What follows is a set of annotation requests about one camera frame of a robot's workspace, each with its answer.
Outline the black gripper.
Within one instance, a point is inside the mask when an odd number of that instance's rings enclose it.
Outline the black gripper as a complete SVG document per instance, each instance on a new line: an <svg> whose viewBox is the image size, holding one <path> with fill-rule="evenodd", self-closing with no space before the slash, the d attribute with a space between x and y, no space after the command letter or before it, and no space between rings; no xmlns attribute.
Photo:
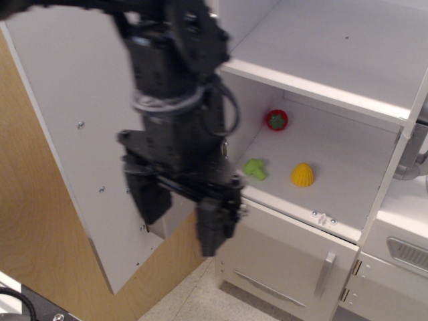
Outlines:
<svg viewBox="0 0 428 321"><path fill-rule="evenodd" d="M147 225L172 206L171 192L197 203L197 236L204 257L214 257L232 238L240 219L243 179L221 155L221 143L239 124L225 127L223 100L237 102L225 86L198 87L181 100L137 97L144 130L123 130L124 172Z"/></svg>

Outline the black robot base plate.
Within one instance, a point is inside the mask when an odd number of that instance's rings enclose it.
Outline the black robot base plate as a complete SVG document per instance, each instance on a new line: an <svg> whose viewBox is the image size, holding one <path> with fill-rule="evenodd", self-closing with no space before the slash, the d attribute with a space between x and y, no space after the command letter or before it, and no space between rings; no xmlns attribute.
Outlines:
<svg viewBox="0 0 428 321"><path fill-rule="evenodd" d="M1 320L80 320L71 312L1 272Z"/></svg>

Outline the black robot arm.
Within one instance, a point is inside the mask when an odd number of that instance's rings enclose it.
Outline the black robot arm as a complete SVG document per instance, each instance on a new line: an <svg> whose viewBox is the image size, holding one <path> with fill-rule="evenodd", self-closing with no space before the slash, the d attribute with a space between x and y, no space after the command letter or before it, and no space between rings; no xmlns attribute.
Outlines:
<svg viewBox="0 0 428 321"><path fill-rule="evenodd" d="M223 103L236 99L217 75L229 35L202 1L67 1L112 17L130 57L132 107L143 130L123 130L123 171L148 225L177 193L196 204L201 252L213 257L241 217L243 178L225 156Z"/></svg>

